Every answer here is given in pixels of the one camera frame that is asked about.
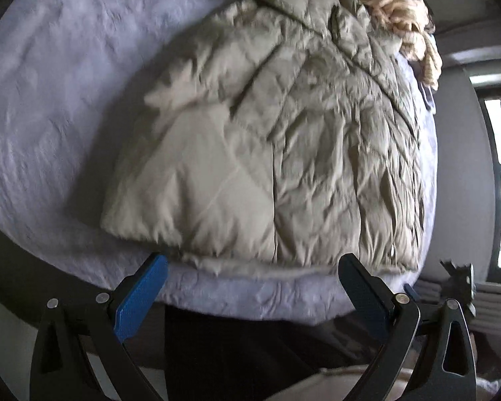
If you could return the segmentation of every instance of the metal screw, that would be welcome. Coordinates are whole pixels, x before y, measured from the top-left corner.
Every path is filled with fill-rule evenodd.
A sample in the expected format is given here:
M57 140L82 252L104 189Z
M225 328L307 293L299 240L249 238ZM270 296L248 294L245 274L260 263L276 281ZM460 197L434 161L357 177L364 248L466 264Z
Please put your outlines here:
M457 310L459 307L458 301L456 301L455 299L447 300L447 307L449 309Z
M110 295L107 292L101 292L97 295L97 303L106 303L110 299Z
M399 294L395 295L395 299L397 302L401 303L402 305L405 305L410 302L410 298L406 295L400 292Z
M59 304L59 300L57 298L51 298L47 303L46 306L48 309L55 309L57 308L57 305Z

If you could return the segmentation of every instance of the bed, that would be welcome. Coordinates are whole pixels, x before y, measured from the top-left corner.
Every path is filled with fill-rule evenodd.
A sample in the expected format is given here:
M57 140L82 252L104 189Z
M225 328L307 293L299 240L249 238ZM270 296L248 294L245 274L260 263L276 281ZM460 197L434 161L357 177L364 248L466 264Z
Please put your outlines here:
M133 273L150 249L99 228L116 156L143 97L206 15L234 0L15 0L0 21L0 230L34 257L99 288ZM436 207L430 102L399 58L423 123L420 269ZM333 275L216 277L171 264L159 300L212 315L318 324L352 309Z

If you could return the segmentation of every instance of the beige puffer jacket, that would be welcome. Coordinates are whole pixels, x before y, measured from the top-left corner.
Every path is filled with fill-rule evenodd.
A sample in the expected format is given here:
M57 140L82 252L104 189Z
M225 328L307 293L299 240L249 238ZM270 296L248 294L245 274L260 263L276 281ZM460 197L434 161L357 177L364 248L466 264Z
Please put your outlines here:
M242 0L147 95L104 206L110 233L215 273L418 268L418 123L357 0Z

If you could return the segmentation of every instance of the quilted jacket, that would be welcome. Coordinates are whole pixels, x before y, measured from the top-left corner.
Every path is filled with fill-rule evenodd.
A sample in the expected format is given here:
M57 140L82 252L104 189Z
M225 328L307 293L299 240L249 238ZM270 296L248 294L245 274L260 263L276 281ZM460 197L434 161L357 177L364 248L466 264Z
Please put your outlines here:
M206 19L146 96L102 227L214 273L418 268L419 131L357 0L241 0Z

